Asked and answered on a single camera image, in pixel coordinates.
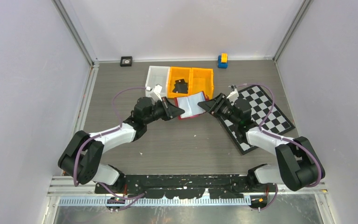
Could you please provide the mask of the red card holder wallet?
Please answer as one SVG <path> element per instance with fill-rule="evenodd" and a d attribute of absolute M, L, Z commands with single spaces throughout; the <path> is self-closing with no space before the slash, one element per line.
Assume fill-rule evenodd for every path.
<path fill-rule="evenodd" d="M 186 97 L 177 97 L 174 99 L 175 105 L 185 112 L 178 116 L 178 119 L 190 119 L 206 113 L 206 110 L 198 106 L 199 102 L 209 100 L 204 91 Z"/>

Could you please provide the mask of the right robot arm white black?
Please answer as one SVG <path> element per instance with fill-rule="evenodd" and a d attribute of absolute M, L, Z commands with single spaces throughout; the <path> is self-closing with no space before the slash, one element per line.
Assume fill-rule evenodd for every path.
<path fill-rule="evenodd" d="M 292 191 L 315 187 L 325 178 L 325 170 L 310 141 L 301 136 L 288 138 L 274 134 L 251 119 L 251 105 L 244 99 L 232 103 L 224 94 L 198 103 L 212 116 L 234 125 L 236 137 L 261 148 L 277 159 L 277 165 L 262 164 L 248 171 L 248 187 L 260 191 L 267 183 L 284 184 Z"/>

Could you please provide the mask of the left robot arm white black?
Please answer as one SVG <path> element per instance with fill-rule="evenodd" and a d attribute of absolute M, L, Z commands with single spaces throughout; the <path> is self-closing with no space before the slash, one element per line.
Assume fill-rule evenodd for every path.
<path fill-rule="evenodd" d="M 141 97 L 130 116 L 120 125 L 99 133 L 76 132 L 58 159 L 58 167 L 73 177 L 76 186 L 97 182 L 111 192 L 119 193 L 124 189 L 124 174 L 112 165 L 102 164 L 102 155 L 141 138 L 149 123 L 158 119 L 169 121 L 183 113 L 185 110 L 172 104 L 166 97 L 157 101 Z"/>

